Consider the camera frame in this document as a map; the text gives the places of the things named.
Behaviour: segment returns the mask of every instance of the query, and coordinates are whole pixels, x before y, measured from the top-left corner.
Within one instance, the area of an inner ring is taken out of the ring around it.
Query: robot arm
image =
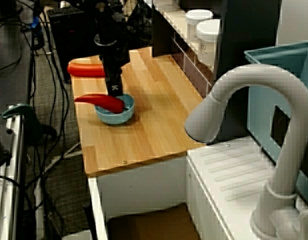
[[[119,0],[67,0],[95,18],[98,35],[95,44],[100,49],[100,60],[105,71],[107,93],[117,97],[123,94],[121,67],[130,62],[128,34],[123,5]]]

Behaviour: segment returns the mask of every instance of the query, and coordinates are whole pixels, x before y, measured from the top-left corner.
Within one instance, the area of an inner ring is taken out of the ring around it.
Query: white faucet
[[[249,64],[225,73],[185,121],[194,140],[213,141],[221,127],[227,102],[246,86],[264,86],[281,93],[289,103],[291,120],[272,177],[253,211],[250,225],[261,240],[308,240],[308,209],[294,207],[296,182],[308,144],[308,89],[290,72],[272,65]]]

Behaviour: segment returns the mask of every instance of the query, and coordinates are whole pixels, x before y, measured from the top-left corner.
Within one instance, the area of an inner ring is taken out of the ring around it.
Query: white container
[[[202,21],[196,27],[199,40],[197,58],[209,67],[213,66],[215,61],[220,22],[219,19]]]
[[[186,38],[189,41],[197,41],[198,35],[197,35],[197,25],[206,20],[213,19],[213,13],[209,10],[204,9],[195,9],[190,10],[186,13]]]

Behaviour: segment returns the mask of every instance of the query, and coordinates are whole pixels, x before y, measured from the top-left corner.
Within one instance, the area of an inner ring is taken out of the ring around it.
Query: green clamp
[[[37,143],[43,137],[42,125],[36,116],[33,107],[28,104],[18,104],[2,113],[3,119],[8,119],[15,115],[23,115],[28,128],[28,141]]]

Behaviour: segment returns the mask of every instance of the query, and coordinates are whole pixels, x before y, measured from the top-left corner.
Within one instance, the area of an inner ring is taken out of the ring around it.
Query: light blue bowl
[[[100,106],[94,105],[97,117],[99,120],[101,120],[103,123],[106,124],[122,124],[128,121],[134,114],[134,99],[126,94],[123,93],[122,96],[117,96],[118,99],[121,99],[125,103],[125,108],[122,113],[115,114],[111,111],[108,111]]]

